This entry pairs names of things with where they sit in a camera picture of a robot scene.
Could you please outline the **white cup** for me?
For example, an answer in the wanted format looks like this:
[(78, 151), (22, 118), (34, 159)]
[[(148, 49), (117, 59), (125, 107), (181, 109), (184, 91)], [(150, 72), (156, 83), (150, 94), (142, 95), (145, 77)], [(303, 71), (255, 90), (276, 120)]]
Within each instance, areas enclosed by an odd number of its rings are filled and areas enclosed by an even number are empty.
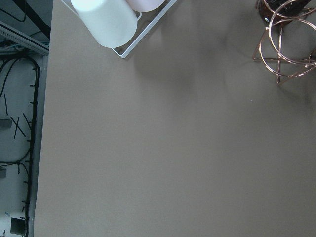
[(124, 0), (72, 0), (72, 6), (96, 41), (107, 48), (128, 43), (137, 29), (137, 17)]

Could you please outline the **pink cup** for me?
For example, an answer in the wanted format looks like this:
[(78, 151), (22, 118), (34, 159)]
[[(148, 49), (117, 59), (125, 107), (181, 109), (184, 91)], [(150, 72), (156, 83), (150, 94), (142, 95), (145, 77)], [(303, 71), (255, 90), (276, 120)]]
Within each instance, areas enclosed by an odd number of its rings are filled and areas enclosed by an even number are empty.
[(130, 7), (137, 12), (149, 12), (160, 7), (165, 0), (127, 0)]

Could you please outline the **dark bottle in rack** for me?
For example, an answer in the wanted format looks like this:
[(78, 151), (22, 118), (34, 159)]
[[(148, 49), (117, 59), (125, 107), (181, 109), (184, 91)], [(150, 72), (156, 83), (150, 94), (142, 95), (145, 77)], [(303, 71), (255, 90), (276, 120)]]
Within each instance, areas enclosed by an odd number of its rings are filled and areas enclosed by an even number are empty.
[[(278, 14), (285, 17), (298, 16), (310, 0), (297, 0), (284, 6)], [(259, 15), (266, 23), (270, 22), (270, 19), (274, 12), (280, 8), (286, 0), (258, 0), (256, 3), (256, 9), (259, 11)]]

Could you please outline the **aluminium frame rail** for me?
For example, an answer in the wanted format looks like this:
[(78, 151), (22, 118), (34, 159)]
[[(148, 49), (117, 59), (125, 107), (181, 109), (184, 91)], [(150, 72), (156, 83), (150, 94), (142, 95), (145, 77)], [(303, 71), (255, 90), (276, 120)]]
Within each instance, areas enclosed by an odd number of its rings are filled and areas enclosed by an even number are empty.
[(48, 56), (49, 46), (44, 45), (38, 40), (24, 34), (23, 32), (11, 27), (10, 25), (0, 22), (0, 34), (7, 39), (22, 45), (23, 47), (30, 49), (38, 54)]

